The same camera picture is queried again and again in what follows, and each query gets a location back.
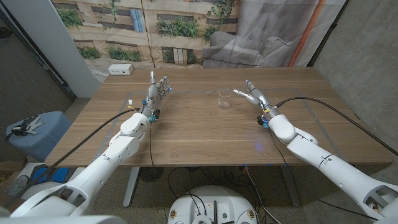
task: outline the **gray wall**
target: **gray wall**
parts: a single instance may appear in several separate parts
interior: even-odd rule
[[[314,67],[398,150],[398,2],[350,1]]]
[[[77,51],[50,0],[2,0],[77,97],[92,97],[101,83]]]

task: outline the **printed backdrop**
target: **printed backdrop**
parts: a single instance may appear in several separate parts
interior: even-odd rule
[[[134,69],[304,67],[345,0],[52,0],[94,77]]]

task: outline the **wooden table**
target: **wooden table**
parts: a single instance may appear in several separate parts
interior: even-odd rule
[[[155,166],[242,166],[281,165],[283,160],[266,129],[257,124],[260,107],[233,95],[230,109],[218,108],[218,90],[245,90],[249,79],[276,104],[294,96],[323,100],[350,118],[360,121],[313,68],[234,68],[155,70],[157,80],[169,76],[173,91],[160,107],[160,119],[152,123],[152,156]],[[112,116],[127,110],[127,100],[142,106],[149,87],[149,70],[132,75],[109,76],[63,136],[45,163],[53,164]],[[312,101],[294,100],[279,112],[312,135],[319,145],[353,164],[386,164],[392,161],[387,149],[347,120]],[[103,152],[120,124],[132,116],[109,123],[60,165],[84,167]],[[149,129],[135,156],[125,166],[151,166]],[[276,140],[289,164],[305,164]]]

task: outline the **table leg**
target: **table leg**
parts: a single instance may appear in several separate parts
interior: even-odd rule
[[[138,184],[139,167],[131,168],[129,183],[127,184],[126,194],[124,195],[123,206],[125,208],[129,207],[132,202],[132,197]]]
[[[297,192],[296,184],[294,183],[293,175],[287,166],[281,166],[282,176],[285,180],[286,189],[289,193],[292,205],[295,207],[300,206],[299,193]]]

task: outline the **orange pipe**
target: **orange pipe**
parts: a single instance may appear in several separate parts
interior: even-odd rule
[[[316,8],[311,16],[310,22],[308,22],[307,28],[305,28],[305,31],[304,31],[303,35],[301,36],[300,42],[298,43],[298,46],[294,50],[293,56],[290,59],[288,67],[294,66],[294,63],[296,62],[297,57],[299,56],[301,50],[303,49],[305,41],[308,39],[308,36],[310,35],[312,28],[314,27],[319,15],[321,14],[321,11],[323,9],[323,6],[325,5],[325,2],[326,2],[326,0],[319,0],[319,3],[316,6]]]

